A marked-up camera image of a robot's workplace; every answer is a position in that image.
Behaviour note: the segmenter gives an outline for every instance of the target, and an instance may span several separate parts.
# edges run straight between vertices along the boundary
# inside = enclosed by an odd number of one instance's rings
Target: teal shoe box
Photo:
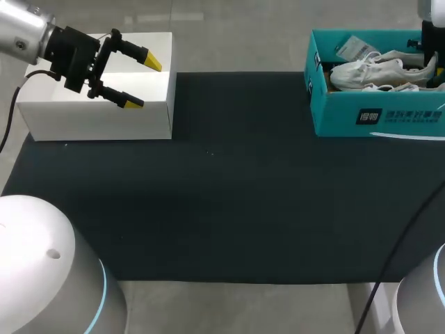
[[[312,31],[305,81],[316,134],[445,136],[445,92],[328,92],[323,66],[345,63],[337,50],[352,35],[382,54],[391,50],[415,53],[407,41],[421,39],[420,31]]]

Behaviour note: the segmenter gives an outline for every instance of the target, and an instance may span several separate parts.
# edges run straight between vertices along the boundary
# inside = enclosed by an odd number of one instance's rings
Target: shoe tag
[[[361,60],[374,51],[378,50],[372,45],[360,40],[358,37],[351,36],[348,41],[338,49],[337,56],[351,62]]]
[[[395,87],[395,89],[391,90],[392,92],[419,92],[420,89],[417,85],[413,85],[412,83],[406,83],[405,85]]]

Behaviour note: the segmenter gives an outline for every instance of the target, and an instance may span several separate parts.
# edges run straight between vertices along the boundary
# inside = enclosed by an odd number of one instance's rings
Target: black mat
[[[301,73],[179,74],[173,141],[35,143],[4,195],[59,207],[121,280],[374,281],[445,143],[317,138]],[[445,242],[445,196],[386,280]]]

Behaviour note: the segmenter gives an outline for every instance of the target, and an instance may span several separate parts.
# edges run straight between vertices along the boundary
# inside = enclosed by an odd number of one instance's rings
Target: cardboard box
[[[336,49],[357,36],[380,52],[415,53],[407,41],[420,31],[312,31],[305,68],[315,132],[319,136],[445,136],[444,92],[339,92],[328,89],[332,64],[344,63]]]
[[[171,33],[124,33],[122,36],[123,40],[149,49],[162,64],[162,72],[118,52],[111,54],[102,81],[105,86],[143,100],[144,107],[121,109],[101,97],[89,99],[88,85],[78,94],[63,87],[65,78],[56,82],[46,75],[36,75],[26,82],[17,99],[36,141],[172,138],[176,88],[173,36]],[[36,66],[28,66],[26,73],[49,70],[50,65],[41,60]]]

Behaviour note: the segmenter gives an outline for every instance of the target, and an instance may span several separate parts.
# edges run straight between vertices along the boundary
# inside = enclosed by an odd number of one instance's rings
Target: wire
[[[100,36],[97,40],[101,40],[102,38],[104,38],[105,36],[111,35],[111,33],[106,33],[105,35]]]
[[[395,254],[397,253],[398,248],[403,243],[403,240],[406,238],[408,232],[411,230],[411,228],[414,226],[414,224],[417,222],[417,219],[419,219],[420,215],[430,206],[431,202],[441,193],[441,191],[445,187],[445,181],[442,181],[440,185],[426,198],[426,200],[423,201],[420,208],[417,209],[414,216],[411,217],[410,221],[408,221],[408,224],[405,226],[405,229],[402,231],[400,236],[397,238],[396,243],[394,244],[394,247],[392,248],[390,254],[388,255],[387,259],[385,260],[385,263],[383,264],[382,271],[380,272],[380,275],[378,276],[377,282],[375,282],[374,288],[371,291],[371,295],[368,298],[368,301],[366,302],[366,306],[363,309],[362,316],[360,317],[359,323],[357,325],[357,328],[355,330],[355,334],[360,334],[362,331],[364,321],[366,320],[366,316],[369,313],[369,310],[371,309],[371,305],[373,303],[375,294],[377,293],[378,287],[380,286],[380,283],[383,281],[383,278],[385,278],[385,274],[387,272],[387,269],[389,268],[389,265],[391,264],[391,261]]]
[[[0,143],[0,153],[1,153],[1,151],[3,151],[3,148],[6,145],[6,141],[8,140],[9,131],[11,130],[11,125],[13,123],[13,114],[14,114],[15,102],[17,101],[17,96],[19,96],[20,88],[23,87],[23,85],[28,81],[29,78],[31,78],[33,75],[36,75],[36,74],[46,74],[46,75],[49,75],[50,77],[52,77],[55,80],[60,80],[60,76],[58,76],[56,73],[53,73],[53,72],[50,72],[50,71],[45,71],[45,70],[37,70],[37,71],[31,72],[31,73],[28,73],[25,76],[25,80],[22,82],[22,84],[20,86],[18,86],[15,89],[15,92],[13,94],[13,98],[11,99],[11,105],[9,107],[9,115],[8,115],[8,121],[6,123],[5,134],[3,135],[3,139],[1,140],[1,143]]]

